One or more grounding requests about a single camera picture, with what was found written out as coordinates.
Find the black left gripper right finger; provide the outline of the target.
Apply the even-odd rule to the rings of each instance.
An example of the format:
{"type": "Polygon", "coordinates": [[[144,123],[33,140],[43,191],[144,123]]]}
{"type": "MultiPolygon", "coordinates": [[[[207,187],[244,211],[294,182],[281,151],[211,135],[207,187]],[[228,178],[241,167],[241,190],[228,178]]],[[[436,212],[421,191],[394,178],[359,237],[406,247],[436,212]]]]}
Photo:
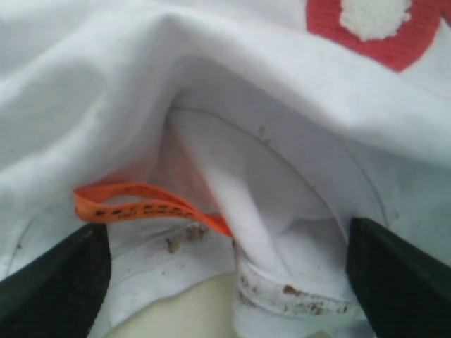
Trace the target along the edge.
{"type": "Polygon", "coordinates": [[[346,273],[377,337],[449,337],[450,267],[368,218],[353,218],[346,273]]]}

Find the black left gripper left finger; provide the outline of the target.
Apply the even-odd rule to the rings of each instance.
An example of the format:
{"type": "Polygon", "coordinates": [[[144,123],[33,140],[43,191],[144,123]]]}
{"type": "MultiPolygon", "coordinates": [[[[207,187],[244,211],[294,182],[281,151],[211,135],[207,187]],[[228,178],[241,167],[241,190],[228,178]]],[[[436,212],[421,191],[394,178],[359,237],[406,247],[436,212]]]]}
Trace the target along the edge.
{"type": "Polygon", "coordinates": [[[1,281],[2,337],[87,337],[111,279],[104,224],[87,224],[1,281]]]}

